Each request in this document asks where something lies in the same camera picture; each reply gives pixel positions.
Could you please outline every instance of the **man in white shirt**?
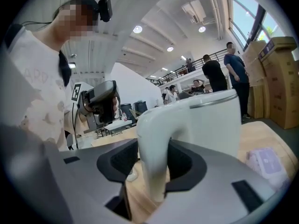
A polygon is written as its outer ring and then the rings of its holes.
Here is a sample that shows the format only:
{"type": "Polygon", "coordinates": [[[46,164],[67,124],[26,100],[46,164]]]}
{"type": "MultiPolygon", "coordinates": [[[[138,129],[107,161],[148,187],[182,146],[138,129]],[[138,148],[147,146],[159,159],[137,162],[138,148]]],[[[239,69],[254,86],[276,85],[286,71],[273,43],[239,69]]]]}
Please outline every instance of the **man in white shirt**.
{"type": "Polygon", "coordinates": [[[178,95],[175,91],[175,86],[174,85],[171,85],[169,87],[169,92],[168,94],[166,94],[166,97],[165,97],[165,104],[169,104],[171,102],[175,102],[178,100],[178,95]]]}
{"type": "MultiPolygon", "coordinates": [[[[77,112],[76,107],[72,112],[71,106],[71,69],[68,65],[59,66],[60,50],[71,38],[85,36],[92,30],[99,16],[98,6],[95,0],[71,0],[55,12],[53,22],[43,30],[31,32],[22,28],[7,49],[33,93],[26,111],[13,124],[56,144],[60,151],[68,150],[64,131],[74,134],[77,112]],[[69,71],[68,77],[64,76],[65,70],[69,71]]],[[[76,133],[83,135],[87,129],[86,117],[78,113],[76,133]]]]}

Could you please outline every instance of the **white wall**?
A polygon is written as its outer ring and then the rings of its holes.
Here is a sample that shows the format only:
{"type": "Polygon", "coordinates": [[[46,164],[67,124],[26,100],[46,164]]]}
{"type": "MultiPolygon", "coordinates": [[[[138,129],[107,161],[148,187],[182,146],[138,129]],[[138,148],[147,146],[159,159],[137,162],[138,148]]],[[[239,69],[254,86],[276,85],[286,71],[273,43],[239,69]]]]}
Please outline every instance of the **white wall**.
{"type": "Polygon", "coordinates": [[[228,40],[224,37],[222,40],[214,39],[206,39],[202,44],[198,44],[191,48],[191,53],[194,57],[194,60],[201,59],[204,55],[210,55],[217,51],[226,49],[226,43],[228,40]]]}
{"type": "Polygon", "coordinates": [[[109,75],[109,79],[115,80],[121,104],[130,103],[133,106],[138,100],[146,101],[148,109],[157,104],[163,105],[160,89],[126,66],[115,63],[109,75]]]}

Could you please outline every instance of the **wooden table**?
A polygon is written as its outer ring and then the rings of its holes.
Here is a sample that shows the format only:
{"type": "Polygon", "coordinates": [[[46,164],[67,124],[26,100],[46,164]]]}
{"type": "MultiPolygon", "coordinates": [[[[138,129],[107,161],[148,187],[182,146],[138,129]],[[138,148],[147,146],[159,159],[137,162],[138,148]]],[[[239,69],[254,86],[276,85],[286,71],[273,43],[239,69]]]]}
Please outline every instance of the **wooden table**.
{"type": "Polygon", "coordinates": [[[122,131],[121,133],[113,135],[113,136],[108,135],[103,138],[96,139],[96,140],[92,141],[92,146],[97,147],[97,146],[102,146],[102,145],[115,143],[115,142],[126,140],[126,139],[134,139],[134,138],[137,138],[136,126],[126,129],[126,130],[122,131]]]}
{"type": "MultiPolygon", "coordinates": [[[[136,127],[123,131],[115,136],[107,136],[94,140],[93,146],[105,145],[124,139],[137,138],[136,127]]],[[[241,126],[241,139],[238,151],[238,159],[242,162],[246,160],[246,153],[255,148],[272,147],[280,157],[288,176],[292,179],[298,170],[298,160],[288,145],[266,124],[257,121],[241,126]]],[[[140,161],[134,165],[139,176],[133,182],[126,182],[129,204],[134,223],[145,222],[146,219],[159,207],[161,203],[150,199],[145,190],[145,183],[142,176],[140,161]]]]}

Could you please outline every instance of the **floor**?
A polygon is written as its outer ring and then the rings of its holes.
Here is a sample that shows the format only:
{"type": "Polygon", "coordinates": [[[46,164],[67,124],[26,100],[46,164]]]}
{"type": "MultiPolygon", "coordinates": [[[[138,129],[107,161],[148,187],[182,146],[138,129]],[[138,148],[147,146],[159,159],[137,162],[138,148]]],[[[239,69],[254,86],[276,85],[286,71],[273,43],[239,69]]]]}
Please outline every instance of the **floor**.
{"type": "Polygon", "coordinates": [[[277,133],[290,147],[296,157],[299,159],[299,126],[292,129],[282,129],[271,119],[246,119],[244,124],[249,122],[261,121],[277,133]]]}

